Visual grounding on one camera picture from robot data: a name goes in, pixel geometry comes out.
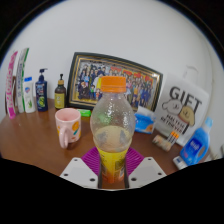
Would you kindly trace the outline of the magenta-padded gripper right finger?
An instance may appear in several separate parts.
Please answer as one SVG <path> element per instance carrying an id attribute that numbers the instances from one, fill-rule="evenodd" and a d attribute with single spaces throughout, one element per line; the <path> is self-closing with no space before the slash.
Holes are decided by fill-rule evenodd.
<path id="1" fill-rule="evenodd" d="M 144 157 L 133 148 L 126 154 L 125 187 L 140 188 L 166 176 L 153 157 Z"/>

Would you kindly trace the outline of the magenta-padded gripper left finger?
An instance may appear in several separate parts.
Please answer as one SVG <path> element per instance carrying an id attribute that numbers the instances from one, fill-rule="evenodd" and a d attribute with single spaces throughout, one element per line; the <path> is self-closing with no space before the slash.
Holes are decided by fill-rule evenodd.
<path id="1" fill-rule="evenodd" d="M 100 168 L 100 156 L 94 147 L 81 158 L 72 158 L 60 177 L 84 188 L 98 189 L 101 184 Z"/>

